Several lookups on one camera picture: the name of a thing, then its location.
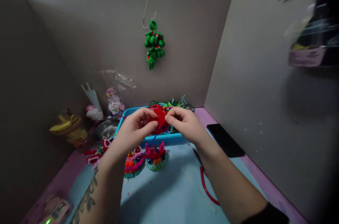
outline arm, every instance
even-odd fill
[[[141,108],[126,118],[101,158],[71,224],[118,223],[126,157],[157,127],[158,122],[149,122],[150,116],[157,117]]]
[[[231,223],[242,223],[266,207],[266,199],[233,165],[192,111],[174,107],[165,118],[196,146],[220,206]]]

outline black smartphone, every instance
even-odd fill
[[[234,139],[224,130],[224,128],[220,124],[210,124],[207,125],[207,129],[219,146],[226,153],[229,158],[237,158],[245,156],[244,150],[234,141]]]

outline forearm tattoo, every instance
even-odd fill
[[[82,200],[80,201],[77,210],[75,211],[74,216],[72,217],[72,220],[70,224],[79,224],[80,222],[80,213],[84,212],[84,207],[86,207],[87,212],[91,210],[91,206],[95,205],[94,199],[91,197],[91,194],[94,192],[94,188],[98,185],[98,182],[96,181],[95,175],[98,173],[98,168],[95,169],[95,173],[93,176],[93,179],[91,183],[89,184],[85,195],[83,196]]]

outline green pipe cleaner figure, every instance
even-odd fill
[[[149,48],[147,53],[149,70],[153,70],[156,59],[165,55],[165,52],[162,49],[165,46],[165,41],[163,35],[156,31],[157,24],[154,20],[149,22],[149,28],[151,30],[145,33],[145,47]]]

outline blue tray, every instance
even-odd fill
[[[123,113],[123,117],[126,118],[127,116],[134,113],[134,111],[136,111],[139,108],[141,108],[141,107],[132,107],[132,108],[126,109],[125,112]],[[120,129],[122,123],[124,122],[124,120],[125,119],[121,118],[119,125],[117,127],[117,130],[115,131],[116,134],[119,132],[119,129]],[[154,136],[146,137],[142,141],[140,146],[142,148],[144,148],[145,144],[146,143],[150,144],[150,142],[153,140],[153,138],[154,138]],[[172,133],[172,134],[167,134],[167,135],[157,135],[155,140],[152,142],[151,147],[153,147],[153,145],[156,145],[158,147],[161,144],[162,141],[165,143],[165,146],[181,145],[181,144],[188,143],[188,141],[182,136],[181,133]]]

